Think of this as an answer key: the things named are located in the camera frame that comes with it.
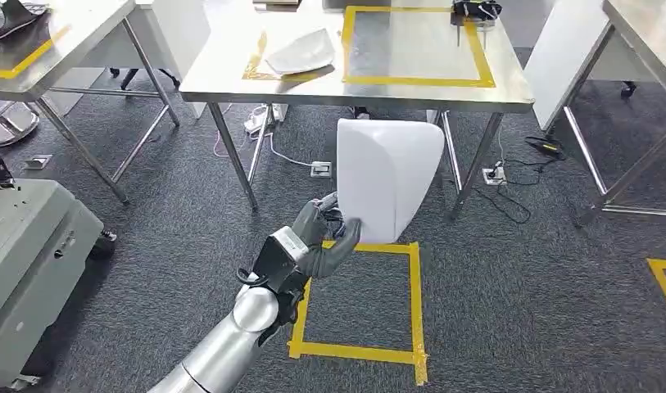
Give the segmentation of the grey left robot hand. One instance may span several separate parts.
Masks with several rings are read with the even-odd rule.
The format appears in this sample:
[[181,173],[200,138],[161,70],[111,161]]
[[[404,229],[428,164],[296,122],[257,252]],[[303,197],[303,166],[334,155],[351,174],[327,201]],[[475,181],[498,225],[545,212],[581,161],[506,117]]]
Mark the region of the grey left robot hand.
[[[340,223],[333,232],[335,243],[323,247],[329,232],[329,223]],[[344,219],[338,209],[338,193],[332,192],[321,199],[308,201],[300,210],[292,226],[293,232],[306,244],[309,251],[297,263],[299,269],[312,278],[326,278],[334,274],[342,262],[354,251],[360,241],[361,221]]]

